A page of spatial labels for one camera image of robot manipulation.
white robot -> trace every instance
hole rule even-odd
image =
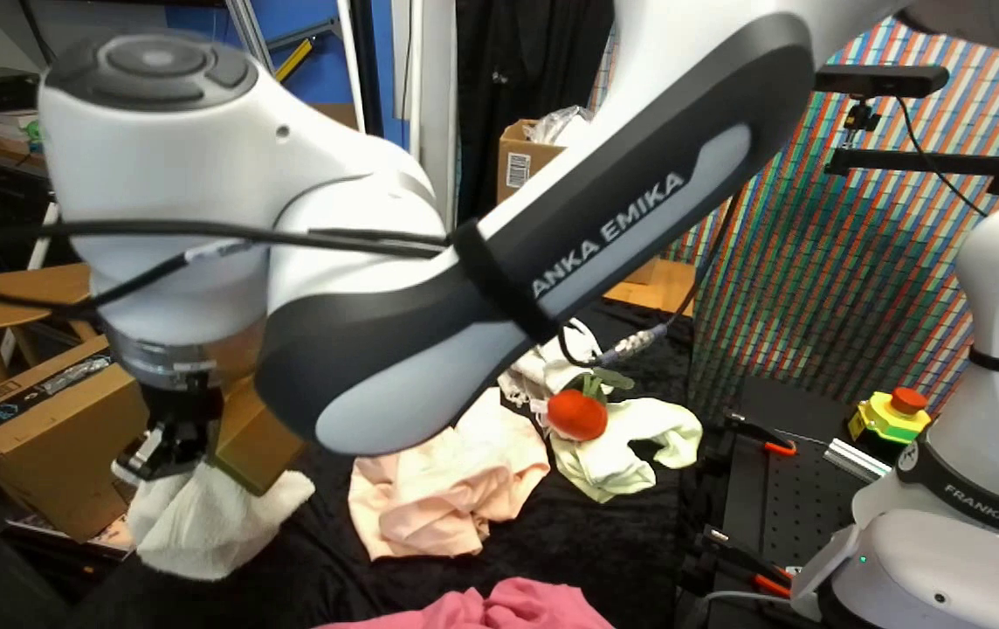
[[[103,307],[161,411],[210,419],[223,376],[257,371],[299,432],[380,455],[449,427],[515,357],[745,186],[802,121],[816,65],[902,3],[621,0],[592,132],[455,233],[406,151],[187,35],[63,55],[40,92],[46,159],[66,224],[119,221],[73,240],[95,292],[159,261],[178,269]],[[922,483],[870,487],[855,529],[802,573],[806,618],[999,625],[999,215],[960,274],[980,361],[920,448]],[[947,479],[987,491],[952,495]]]

red cloth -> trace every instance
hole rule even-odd
[[[369,622],[332,622],[324,629],[612,629],[582,588],[500,580],[488,596],[452,589],[419,610],[395,610]]]

pink cloth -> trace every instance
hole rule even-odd
[[[358,459],[352,529],[371,559],[477,557],[488,519],[515,519],[547,473],[540,431],[488,389],[433,441],[389,459]]]
[[[612,629],[592,600],[565,583],[500,580],[488,596],[452,589],[431,609],[324,629]]]

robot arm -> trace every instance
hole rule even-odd
[[[816,63],[896,8],[626,0],[594,132],[449,251],[249,247],[107,307],[119,357],[145,385],[187,389],[267,318],[257,385],[282,422],[345,455],[419,443],[529,342],[745,186],[805,116]],[[324,121],[212,43],[93,45],[49,69],[40,107],[66,221],[441,233],[402,151]],[[76,251],[109,291],[207,240],[93,238]]]

chair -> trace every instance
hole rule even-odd
[[[46,267],[46,269],[20,269],[0,274],[0,292],[34,296],[34,299],[66,299],[76,305],[89,296],[89,267]],[[13,307],[0,305],[0,335],[12,332],[24,362],[40,362],[40,348],[27,335],[27,326],[46,323],[49,310],[41,307]],[[76,338],[95,338],[97,332],[84,318],[70,318]]]

